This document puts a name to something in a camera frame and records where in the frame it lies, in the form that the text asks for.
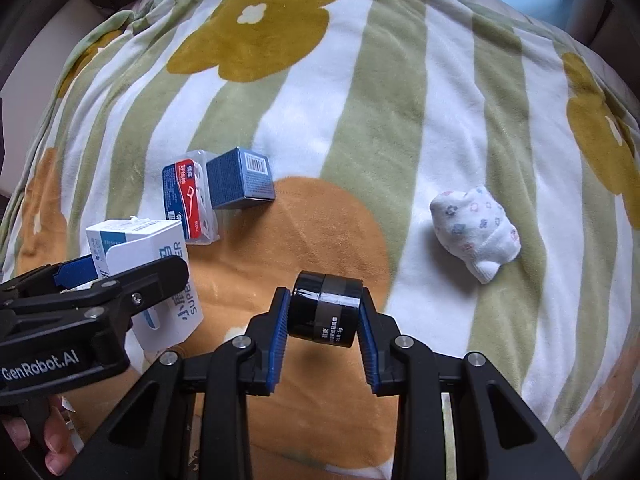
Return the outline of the person's left hand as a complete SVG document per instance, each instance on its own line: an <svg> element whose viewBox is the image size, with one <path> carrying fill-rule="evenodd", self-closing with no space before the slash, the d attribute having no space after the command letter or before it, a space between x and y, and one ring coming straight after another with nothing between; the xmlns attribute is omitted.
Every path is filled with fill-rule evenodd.
<svg viewBox="0 0 640 480"><path fill-rule="evenodd" d="M76 450L59 394L1 399L1 478L61 479Z"/></svg>

